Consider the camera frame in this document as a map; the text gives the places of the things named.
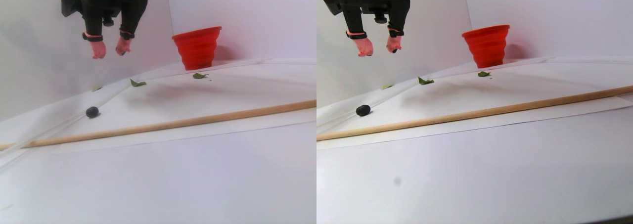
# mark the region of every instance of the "red silicone cup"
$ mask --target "red silicone cup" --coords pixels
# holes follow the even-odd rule
[[[185,70],[198,70],[212,66],[221,29],[222,27],[203,28],[172,36]]]
[[[477,68],[503,64],[509,25],[497,25],[465,32],[464,37]]]

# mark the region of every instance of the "green leaf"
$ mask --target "green leaf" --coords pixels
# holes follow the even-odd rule
[[[418,82],[420,82],[421,85],[425,85],[425,84],[431,84],[433,82],[435,82],[434,80],[424,80],[421,79],[420,77],[418,77]]]
[[[147,83],[145,83],[145,82],[135,82],[135,81],[133,81],[133,80],[131,80],[131,79],[130,79],[130,82],[132,83],[132,86],[133,86],[134,88],[138,88],[138,87],[140,87],[140,86],[144,86],[144,85],[146,85],[146,84],[147,84]]]
[[[200,73],[196,73],[196,74],[194,74],[194,78],[195,78],[195,79],[203,79],[203,78],[205,78],[205,77],[206,77],[206,75],[208,75],[208,74],[204,74],[204,75],[202,75],[202,74],[200,74]]]
[[[490,75],[489,72],[480,72],[479,74],[477,74],[479,77],[487,77]]]

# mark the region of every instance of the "white wall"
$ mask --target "white wall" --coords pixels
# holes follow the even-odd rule
[[[310,0],[169,0],[176,34],[222,26],[216,59],[316,57]]]
[[[84,22],[60,0],[0,0],[0,120],[178,61],[167,0],[149,0],[132,52],[115,53],[120,18],[104,27],[105,59],[93,60]]]
[[[506,57],[630,56],[631,0],[468,0],[473,28],[509,24]]]
[[[317,12],[319,107],[472,61],[461,37],[471,29],[466,0],[412,0],[403,50],[396,54],[386,49],[387,26],[364,14],[364,30],[374,47],[371,57],[358,57],[356,45],[344,34],[342,14],[333,16],[323,0]]]

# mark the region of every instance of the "wooden dowel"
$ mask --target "wooden dowel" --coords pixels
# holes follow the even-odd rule
[[[374,134],[378,132],[395,131],[398,129],[409,129],[414,127],[421,127],[426,125],[433,125],[438,123],[455,122],[459,120],[469,120],[472,118],[481,118],[492,115],[502,115],[505,113],[513,113],[518,111],[525,111],[530,109],[539,109],[541,107],[559,106],[562,104],[571,104],[576,102],[583,102],[587,100],[602,99],[606,97],[612,97],[616,95],[622,95],[625,93],[633,93],[633,86],[624,88],[615,88],[609,90],[600,90],[590,93],[581,93],[579,95],[572,95],[567,97],[559,97],[554,99],[539,100],[534,102],[527,102],[523,104],[513,104],[510,106],[495,107],[492,109],[482,109],[477,111],[470,111],[465,113],[457,113],[453,115],[437,116],[434,118],[423,118],[421,120],[413,120],[408,122],[391,123],[386,125],[379,125],[375,127],[368,127],[363,129],[353,129],[350,131],[331,132],[325,134],[318,134],[317,141],[330,140],[335,138],[343,138],[348,136],[358,136],[364,134]]]
[[[79,142],[82,140],[91,140],[97,138],[104,138],[110,136],[121,136],[121,135],[129,135],[129,134],[138,134],[142,132],[152,132],[152,131],[162,131],[165,129],[175,129],[180,127],[188,127],[193,125],[201,125],[206,123],[216,123],[223,122],[228,120],[239,120],[241,118],[251,118],[256,116],[264,116],[264,115],[273,115],[276,113],[285,113],[290,111],[296,111],[301,109],[310,109],[312,107],[316,107],[317,100],[308,100],[303,102],[297,102],[292,104],[284,104],[280,106],[272,106],[272,107],[263,107],[260,109],[250,109],[245,111],[238,111],[233,113],[224,113],[221,115],[210,115],[203,116],[199,118],[190,118],[186,120],[176,120],[172,122],[165,123],[154,123],[151,125],[141,125],[137,127],[130,127],[124,129],[113,129],[110,131],[101,131],[101,132],[92,132],[88,134],[79,134],[79,135],[71,135],[71,136],[61,136],[56,138],[47,138],[42,140],[35,140],[30,142],[27,147],[41,147],[45,145],[56,145],[61,143],[68,142]],[[9,148],[12,144],[3,144],[0,145],[0,151]]]

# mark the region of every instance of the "black rubber ball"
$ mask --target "black rubber ball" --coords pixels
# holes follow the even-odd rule
[[[365,116],[365,115],[369,115],[369,112],[371,112],[371,107],[369,107],[369,105],[361,105],[357,107],[357,115],[358,116]]]
[[[88,109],[86,109],[86,116],[88,116],[88,118],[95,118],[99,116],[99,109],[94,106],[89,107]]]

